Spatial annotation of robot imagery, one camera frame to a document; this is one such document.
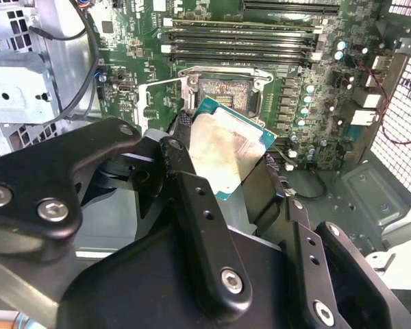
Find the red wire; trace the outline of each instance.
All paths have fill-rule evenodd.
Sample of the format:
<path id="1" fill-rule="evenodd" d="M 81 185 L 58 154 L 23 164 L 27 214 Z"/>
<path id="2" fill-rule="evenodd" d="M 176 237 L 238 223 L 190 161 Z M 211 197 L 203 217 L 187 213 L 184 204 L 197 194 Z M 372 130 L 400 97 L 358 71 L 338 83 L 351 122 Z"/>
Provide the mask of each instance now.
<path id="1" fill-rule="evenodd" d="M 386 113 L 388 111 L 388 106 L 390 105 L 390 97 L 387 95 L 385 88 L 381 85 L 381 83 L 379 82 L 379 80 L 375 77 L 375 74 L 372 72 L 372 70 L 368 69 L 369 74 L 371 75 L 371 77 L 375 80 L 377 86 L 379 87 L 379 89 L 382 90 L 383 94 L 384 94 L 384 109 L 382 110 L 381 113 L 381 128 L 382 128 L 382 134 L 385 136 L 386 139 L 388 139 L 390 142 L 392 142 L 395 145 L 409 145 L 411 144 L 411 141 L 397 141 L 395 139 L 392 139 L 391 137 L 389 137 L 386 128 L 384 126 L 384 119 L 386 116 Z"/>

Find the motherboard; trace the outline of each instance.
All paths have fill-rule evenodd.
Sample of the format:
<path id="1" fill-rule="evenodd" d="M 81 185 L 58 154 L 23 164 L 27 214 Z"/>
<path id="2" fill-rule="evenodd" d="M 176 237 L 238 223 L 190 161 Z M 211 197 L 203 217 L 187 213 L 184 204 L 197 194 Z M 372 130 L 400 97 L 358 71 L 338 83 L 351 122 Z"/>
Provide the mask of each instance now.
<path id="1" fill-rule="evenodd" d="M 276 134 L 278 161 L 337 170 L 376 117 L 390 66 L 378 10 L 372 0 L 95 0 L 102 115 L 166 131 L 211 97 Z"/>

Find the capacitor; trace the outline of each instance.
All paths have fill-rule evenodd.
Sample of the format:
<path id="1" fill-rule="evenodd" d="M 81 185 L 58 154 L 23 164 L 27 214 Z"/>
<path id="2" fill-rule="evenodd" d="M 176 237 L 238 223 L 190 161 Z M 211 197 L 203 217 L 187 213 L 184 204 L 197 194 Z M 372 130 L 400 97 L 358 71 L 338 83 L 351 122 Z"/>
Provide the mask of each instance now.
<path id="1" fill-rule="evenodd" d="M 288 157 L 291 158 L 291 159 L 296 158 L 297 157 L 297 152 L 294 151 L 293 149 L 289 149 L 288 150 Z"/>
<path id="2" fill-rule="evenodd" d="M 335 111 L 335 105 L 333 102 L 331 101 L 327 101 L 324 103 L 324 107 L 326 108 L 326 110 L 328 110 L 329 112 L 333 112 Z"/>
<path id="3" fill-rule="evenodd" d="M 369 52 L 369 49 L 363 45 L 353 45 L 353 49 L 359 51 L 362 55 Z"/>
<path id="4" fill-rule="evenodd" d="M 315 154 L 315 152 L 316 152 L 316 150 L 315 150 L 315 146 L 314 145 L 310 145 L 309 147 L 308 147 L 308 154 L 310 154 L 310 155 L 314 155 Z"/>
<path id="5" fill-rule="evenodd" d="M 303 127 L 305 124 L 306 124 L 305 119 L 302 119 L 302 118 L 297 119 L 297 125 L 298 125 L 299 127 Z"/>
<path id="6" fill-rule="evenodd" d="M 350 83 L 355 81 L 355 77 L 350 73 L 344 73 L 344 79 L 346 79 Z"/>
<path id="7" fill-rule="evenodd" d="M 305 90 L 308 94 L 312 94 L 315 91 L 315 86 L 313 84 L 308 84 L 305 87 Z"/>
<path id="8" fill-rule="evenodd" d="M 308 108 L 301 108 L 300 113 L 301 113 L 301 115 L 308 115 L 309 114 L 309 109 Z"/>
<path id="9" fill-rule="evenodd" d="M 344 57 L 344 54 L 342 53 L 342 51 L 337 51 L 337 52 L 334 54 L 334 58 L 335 58 L 336 60 L 342 60 L 343 57 Z"/>
<path id="10" fill-rule="evenodd" d="M 336 44 L 337 50 L 344 50 L 347 48 L 347 43 L 345 41 L 340 41 Z"/>
<path id="11" fill-rule="evenodd" d="M 349 54 L 347 54 L 344 57 L 344 64 L 345 66 L 349 67 L 350 69 L 355 69 L 356 68 L 356 60 L 355 58 L 353 58 L 352 56 L 350 56 Z"/>
<path id="12" fill-rule="evenodd" d="M 351 87 L 353 87 L 353 85 L 352 85 L 350 82 L 348 82 L 346 79 L 344 79 L 344 80 L 341 82 L 341 84 L 342 84 L 342 86 L 343 86 L 344 88 L 346 88 L 347 90 L 350 90 Z"/>
<path id="13" fill-rule="evenodd" d="M 312 97 L 309 96 L 309 95 L 305 95 L 305 96 L 303 96 L 303 101 L 304 101 L 306 104 L 309 104 L 309 103 L 312 102 Z"/>
<path id="14" fill-rule="evenodd" d="M 107 82 L 107 75 L 105 73 L 100 73 L 97 76 L 97 79 L 99 80 L 99 82 L 102 82 L 102 83 Z"/>
<path id="15" fill-rule="evenodd" d="M 298 136 L 297 136 L 294 132 L 291 133 L 291 135 L 289 136 L 289 139 L 290 139 L 290 141 L 293 142 L 293 143 L 296 143 L 296 142 L 299 141 Z"/>

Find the bolt hole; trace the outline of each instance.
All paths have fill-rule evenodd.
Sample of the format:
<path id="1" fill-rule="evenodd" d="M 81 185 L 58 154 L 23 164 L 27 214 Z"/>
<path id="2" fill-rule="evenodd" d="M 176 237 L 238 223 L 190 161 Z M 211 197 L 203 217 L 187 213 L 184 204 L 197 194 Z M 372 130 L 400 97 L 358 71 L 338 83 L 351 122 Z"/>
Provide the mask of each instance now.
<path id="1" fill-rule="evenodd" d="M 181 145 L 181 143 L 175 139 L 171 139 L 169 141 L 169 144 L 171 144 L 176 149 L 183 149 L 183 145 Z"/>
<path id="2" fill-rule="evenodd" d="M 199 195 L 206 195 L 205 193 L 206 192 L 204 192 L 204 190 L 201 188 L 201 187 L 197 187 L 196 189 L 195 189 L 195 191 L 199 194 Z"/>
<path id="3" fill-rule="evenodd" d="M 320 265 L 320 262 L 319 262 L 318 259 L 316 259 L 315 257 L 310 256 L 309 258 L 310 258 L 310 260 L 311 260 L 315 265 Z"/>
<path id="4" fill-rule="evenodd" d="M 144 183 L 148 180 L 148 178 L 149 178 L 149 173 L 143 170 L 137 171 L 137 173 L 134 175 L 134 180 L 137 183 Z"/>
<path id="5" fill-rule="evenodd" d="M 210 221 L 214 218 L 213 214 L 209 210 L 204 210 L 203 215 L 206 219 Z"/>
<path id="6" fill-rule="evenodd" d="M 48 93 L 42 93 L 41 94 L 41 99 L 43 101 L 47 101 L 47 102 L 50 102 L 52 100 L 52 98 L 50 97 L 50 95 Z"/>

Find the ram slot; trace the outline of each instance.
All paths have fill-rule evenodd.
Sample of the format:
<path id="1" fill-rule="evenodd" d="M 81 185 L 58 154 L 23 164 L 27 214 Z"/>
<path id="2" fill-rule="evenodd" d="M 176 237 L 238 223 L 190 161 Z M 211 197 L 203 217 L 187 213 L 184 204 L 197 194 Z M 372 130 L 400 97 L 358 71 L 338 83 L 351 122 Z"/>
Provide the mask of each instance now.
<path id="1" fill-rule="evenodd" d="M 204 38 L 189 38 L 185 36 L 163 36 L 162 42 L 170 45 L 197 45 L 198 47 L 212 47 L 217 49 L 244 49 L 244 50 L 265 50 L 274 49 L 301 49 L 313 50 L 315 42 L 298 38 L 274 38 L 272 40 L 258 40 L 255 38 L 221 38 L 213 36 Z"/>
<path id="2" fill-rule="evenodd" d="M 271 57 L 253 57 L 246 56 L 242 53 L 199 53 L 199 52 L 175 52 L 164 54 L 168 62 L 220 62 L 227 64 L 287 64 L 287 65 L 301 65 L 307 66 L 308 62 L 299 57 L 284 57 L 284 56 L 271 56 Z"/>
<path id="3" fill-rule="evenodd" d="M 289 3 L 275 1 L 244 0 L 243 10 L 256 12 L 283 12 L 286 14 L 308 14 L 316 16 L 338 16 L 339 5 L 315 3 Z"/>
<path id="4" fill-rule="evenodd" d="M 262 29 L 264 31 L 300 31 L 307 33 L 314 33 L 319 30 L 319 27 L 315 26 L 280 25 L 255 22 L 192 21 L 187 19 L 171 19 L 170 22 L 170 26 L 173 27 L 233 27 L 236 29 Z"/>

